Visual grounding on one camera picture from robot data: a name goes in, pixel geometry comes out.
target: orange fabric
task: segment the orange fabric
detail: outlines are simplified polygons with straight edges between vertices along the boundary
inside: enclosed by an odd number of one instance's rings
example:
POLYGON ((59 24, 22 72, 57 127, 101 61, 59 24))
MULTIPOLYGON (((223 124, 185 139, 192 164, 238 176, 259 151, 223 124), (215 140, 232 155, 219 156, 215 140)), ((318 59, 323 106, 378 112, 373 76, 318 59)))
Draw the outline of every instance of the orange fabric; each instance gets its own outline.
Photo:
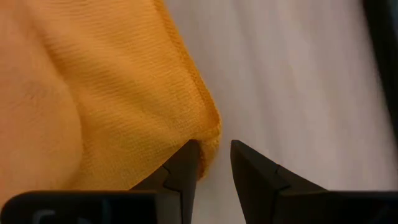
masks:
POLYGON ((129 189, 220 119, 160 0, 0 2, 0 204, 129 189))

